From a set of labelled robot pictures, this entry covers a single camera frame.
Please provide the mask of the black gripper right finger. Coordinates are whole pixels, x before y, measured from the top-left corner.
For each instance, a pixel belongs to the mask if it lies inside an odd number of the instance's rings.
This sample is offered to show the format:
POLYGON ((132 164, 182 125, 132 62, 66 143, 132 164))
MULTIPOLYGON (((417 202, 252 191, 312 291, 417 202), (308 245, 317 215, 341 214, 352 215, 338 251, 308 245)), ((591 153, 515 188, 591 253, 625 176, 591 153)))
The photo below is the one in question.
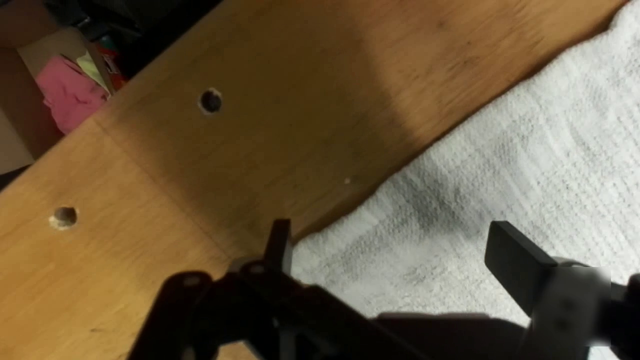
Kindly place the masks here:
POLYGON ((586 360, 595 341, 618 360, 640 360, 640 274, 607 279, 576 260, 558 260, 507 219, 490 224, 484 264, 531 322, 523 360, 586 360))

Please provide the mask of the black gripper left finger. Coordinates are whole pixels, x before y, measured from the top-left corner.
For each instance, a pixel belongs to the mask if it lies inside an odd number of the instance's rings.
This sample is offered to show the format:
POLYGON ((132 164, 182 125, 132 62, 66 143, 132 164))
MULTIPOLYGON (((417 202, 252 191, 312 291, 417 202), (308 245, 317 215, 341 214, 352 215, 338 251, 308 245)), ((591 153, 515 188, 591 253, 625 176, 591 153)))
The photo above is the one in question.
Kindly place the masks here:
POLYGON ((260 258, 218 279, 201 270, 167 277, 127 360, 216 360, 235 341, 258 360, 427 360, 325 287, 295 279, 290 264, 290 219, 279 218, 260 258))

